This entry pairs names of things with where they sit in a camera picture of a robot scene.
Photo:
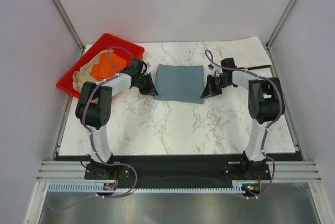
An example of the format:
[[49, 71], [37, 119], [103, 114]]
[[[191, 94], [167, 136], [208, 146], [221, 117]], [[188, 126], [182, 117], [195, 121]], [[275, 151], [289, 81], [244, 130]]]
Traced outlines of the grey-blue t-shirt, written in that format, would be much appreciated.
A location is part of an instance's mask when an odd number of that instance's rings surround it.
[[155, 76], [155, 87], [160, 101], [176, 101], [203, 104], [201, 98], [205, 88], [204, 68], [202, 65], [173, 66], [159, 64]]

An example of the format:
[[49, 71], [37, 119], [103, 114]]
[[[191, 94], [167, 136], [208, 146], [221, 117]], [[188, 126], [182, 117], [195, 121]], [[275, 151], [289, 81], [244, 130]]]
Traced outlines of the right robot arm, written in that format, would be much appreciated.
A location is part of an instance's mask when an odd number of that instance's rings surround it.
[[252, 130], [239, 164], [232, 166], [233, 173], [246, 179], [269, 177], [265, 144], [269, 128], [285, 112], [280, 80], [276, 77], [259, 76], [248, 69], [238, 68], [233, 58], [221, 60], [219, 74], [207, 75], [201, 98], [222, 94], [226, 87], [243, 87], [248, 92], [248, 111], [252, 118]]

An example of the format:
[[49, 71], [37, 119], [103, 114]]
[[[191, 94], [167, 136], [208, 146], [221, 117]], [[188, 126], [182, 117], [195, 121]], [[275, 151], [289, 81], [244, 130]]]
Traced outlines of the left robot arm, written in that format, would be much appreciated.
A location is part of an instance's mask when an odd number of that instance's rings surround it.
[[87, 130], [91, 154], [86, 166], [86, 180], [111, 179], [119, 164], [114, 163], [108, 143], [107, 123], [111, 117], [112, 97], [132, 87], [141, 95], [157, 96], [152, 76], [147, 72], [148, 64], [132, 59], [130, 65], [98, 83], [85, 82], [77, 102], [75, 116]]

